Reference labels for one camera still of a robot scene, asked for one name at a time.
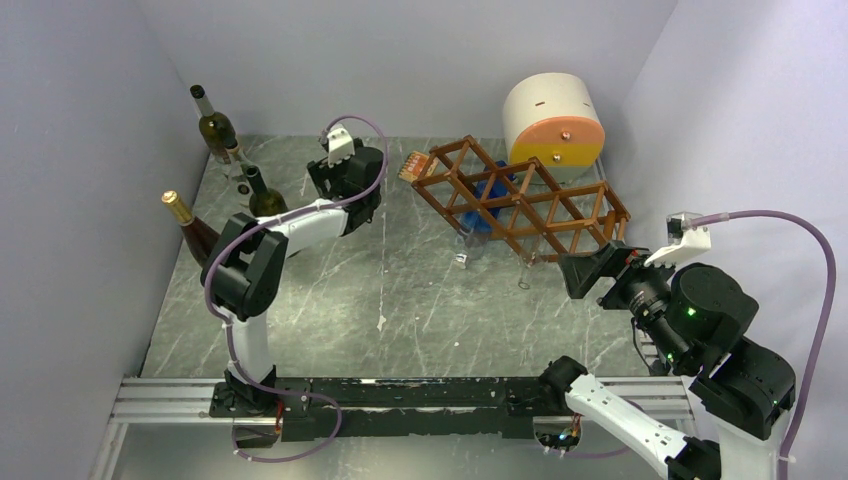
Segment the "dark green black-capped bottle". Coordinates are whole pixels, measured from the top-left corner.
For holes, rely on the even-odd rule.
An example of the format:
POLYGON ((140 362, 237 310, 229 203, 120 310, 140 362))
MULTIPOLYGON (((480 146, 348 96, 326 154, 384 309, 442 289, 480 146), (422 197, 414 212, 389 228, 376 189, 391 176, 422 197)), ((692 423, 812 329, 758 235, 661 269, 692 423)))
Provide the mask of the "dark green black-capped bottle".
POLYGON ((257 166, 248 166, 245 176, 252 190, 249 210, 254 217, 270 217, 289 211, 283 195, 266 185, 257 166))

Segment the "clear glass bottle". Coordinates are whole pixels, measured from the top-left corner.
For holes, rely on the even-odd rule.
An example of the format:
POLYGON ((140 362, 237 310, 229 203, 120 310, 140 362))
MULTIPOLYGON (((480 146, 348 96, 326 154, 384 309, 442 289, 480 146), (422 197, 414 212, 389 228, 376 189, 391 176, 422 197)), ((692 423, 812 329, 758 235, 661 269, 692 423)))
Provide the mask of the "clear glass bottle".
POLYGON ((517 282, 517 286, 522 290, 529 290, 533 283, 533 279, 538 271, 537 266, 539 265, 538 255, 536 253, 531 254, 527 259, 524 259, 521 263, 519 279, 517 282))

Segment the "clear round liquor bottle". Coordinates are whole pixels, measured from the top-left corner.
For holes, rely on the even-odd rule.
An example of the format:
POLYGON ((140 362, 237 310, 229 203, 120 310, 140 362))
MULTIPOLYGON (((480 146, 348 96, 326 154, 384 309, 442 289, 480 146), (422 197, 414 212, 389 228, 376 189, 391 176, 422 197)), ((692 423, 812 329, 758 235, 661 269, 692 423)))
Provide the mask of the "clear round liquor bottle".
POLYGON ((223 146, 226 149, 229 159, 229 167, 227 170, 228 179, 235 188, 240 204, 247 207, 253 193, 246 176, 246 169, 250 166, 250 163, 235 135, 228 136, 223 141, 223 146))

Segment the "olive green wine bottle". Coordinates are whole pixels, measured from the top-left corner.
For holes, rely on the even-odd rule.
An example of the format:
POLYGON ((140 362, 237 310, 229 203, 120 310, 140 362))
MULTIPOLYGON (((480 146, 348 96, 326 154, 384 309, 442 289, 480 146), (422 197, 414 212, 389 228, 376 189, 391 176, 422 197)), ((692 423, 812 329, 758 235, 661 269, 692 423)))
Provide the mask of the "olive green wine bottle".
POLYGON ((199 112, 199 132, 210 153, 221 163, 231 164, 232 159, 227 147, 237 143, 237 134, 232 122, 213 107, 201 85, 192 85, 189 91, 199 112))

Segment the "clear blue-label bottle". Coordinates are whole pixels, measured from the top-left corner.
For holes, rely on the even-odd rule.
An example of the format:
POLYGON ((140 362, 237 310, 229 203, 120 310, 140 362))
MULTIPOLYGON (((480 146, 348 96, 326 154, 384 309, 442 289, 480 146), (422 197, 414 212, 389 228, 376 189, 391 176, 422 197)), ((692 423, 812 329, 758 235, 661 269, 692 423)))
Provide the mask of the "clear blue-label bottle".
MULTIPOLYGON (((481 200, 488 180, 476 182, 473 195, 475 199, 481 200)), ((503 180, 496 179, 489 190, 487 199, 496 199, 505 196, 508 189, 503 180)), ((489 213, 497 219, 502 207, 489 209, 489 213)), ((478 260, 488 243, 493 232, 492 227, 477 212, 469 211, 459 217, 460 229, 455 241, 454 263, 461 269, 467 269, 475 260, 478 260)))

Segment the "dark gold-capped wine bottle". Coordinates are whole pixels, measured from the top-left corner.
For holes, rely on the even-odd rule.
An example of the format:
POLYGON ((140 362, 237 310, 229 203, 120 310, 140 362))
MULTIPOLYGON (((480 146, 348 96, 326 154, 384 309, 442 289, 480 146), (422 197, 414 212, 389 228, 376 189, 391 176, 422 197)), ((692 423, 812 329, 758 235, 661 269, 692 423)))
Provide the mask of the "dark gold-capped wine bottle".
POLYGON ((165 191, 161 196, 161 201, 180 226, 192 257, 203 268, 209 260, 220 234, 197 217, 175 190, 165 191))

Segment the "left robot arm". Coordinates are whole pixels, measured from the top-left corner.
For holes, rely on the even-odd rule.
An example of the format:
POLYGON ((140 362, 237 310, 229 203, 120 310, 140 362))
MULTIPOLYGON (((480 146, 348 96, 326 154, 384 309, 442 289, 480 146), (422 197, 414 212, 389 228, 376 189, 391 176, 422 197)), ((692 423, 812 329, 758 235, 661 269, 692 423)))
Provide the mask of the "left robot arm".
POLYGON ((388 156, 357 146, 338 163, 323 158, 307 171, 319 193, 311 204, 285 214, 232 216, 201 273, 210 311, 223 323, 229 362, 226 393, 237 408, 261 416, 279 397, 269 352, 267 311, 275 302, 286 260, 372 221, 388 156))

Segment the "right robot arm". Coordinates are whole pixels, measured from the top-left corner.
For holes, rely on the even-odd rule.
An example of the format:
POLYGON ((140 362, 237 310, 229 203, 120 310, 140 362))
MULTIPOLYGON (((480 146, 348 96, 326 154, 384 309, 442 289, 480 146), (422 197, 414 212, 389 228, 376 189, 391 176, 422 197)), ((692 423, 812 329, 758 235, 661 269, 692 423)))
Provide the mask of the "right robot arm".
POLYGON ((583 298, 599 279, 612 279, 600 307, 629 312, 671 372, 691 379, 690 391, 711 415, 719 438, 701 440, 662 424, 568 356, 540 375, 539 398, 548 412, 569 409, 591 420, 663 479, 778 477, 796 375, 780 355, 746 337, 759 308, 755 299, 717 267, 676 269, 620 241, 591 254, 562 254, 558 264, 573 299, 583 298))

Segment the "brown wooden wine rack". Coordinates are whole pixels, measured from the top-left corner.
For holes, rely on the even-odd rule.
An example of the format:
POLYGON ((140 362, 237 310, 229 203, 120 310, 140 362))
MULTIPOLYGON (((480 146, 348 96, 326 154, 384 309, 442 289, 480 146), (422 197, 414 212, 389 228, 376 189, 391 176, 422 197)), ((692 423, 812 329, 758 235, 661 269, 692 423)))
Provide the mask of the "brown wooden wine rack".
POLYGON ((527 263, 622 240, 631 214, 606 181, 565 187, 532 157, 498 166, 472 136, 432 148, 412 188, 457 232, 478 214, 527 263))

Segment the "small orange card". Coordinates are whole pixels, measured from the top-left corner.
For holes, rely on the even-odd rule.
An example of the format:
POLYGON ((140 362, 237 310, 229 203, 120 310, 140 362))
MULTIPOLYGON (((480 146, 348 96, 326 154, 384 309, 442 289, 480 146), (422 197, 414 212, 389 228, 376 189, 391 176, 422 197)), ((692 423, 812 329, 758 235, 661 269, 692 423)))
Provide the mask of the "small orange card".
POLYGON ((408 183, 414 182, 424 170, 429 158, 428 154, 412 151, 405 159, 398 177, 408 183))

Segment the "cream orange cylinder container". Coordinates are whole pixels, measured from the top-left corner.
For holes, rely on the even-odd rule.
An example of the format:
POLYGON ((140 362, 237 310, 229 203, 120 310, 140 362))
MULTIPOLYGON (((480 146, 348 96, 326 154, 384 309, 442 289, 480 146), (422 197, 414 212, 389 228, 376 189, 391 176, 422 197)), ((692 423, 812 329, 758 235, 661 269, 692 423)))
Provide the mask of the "cream orange cylinder container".
POLYGON ((560 182, 588 170, 606 139, 586 84, 567 73, 520 81, 504 101, 502 125, 511 163, 535 157, 560 182))

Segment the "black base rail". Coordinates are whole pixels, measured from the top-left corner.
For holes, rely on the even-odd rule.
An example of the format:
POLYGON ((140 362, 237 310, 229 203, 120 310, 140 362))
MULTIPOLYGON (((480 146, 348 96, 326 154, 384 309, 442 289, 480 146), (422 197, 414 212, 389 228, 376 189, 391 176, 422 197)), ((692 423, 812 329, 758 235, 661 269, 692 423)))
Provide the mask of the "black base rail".
POLYGON ((247 446, 339 437, 498 434, 531 439, 542 417, 568 418, 535 377, 297 378, 277 379, 279 397, 265 412, 234 405, 224 382, 208 407, 227 419, 247 446))

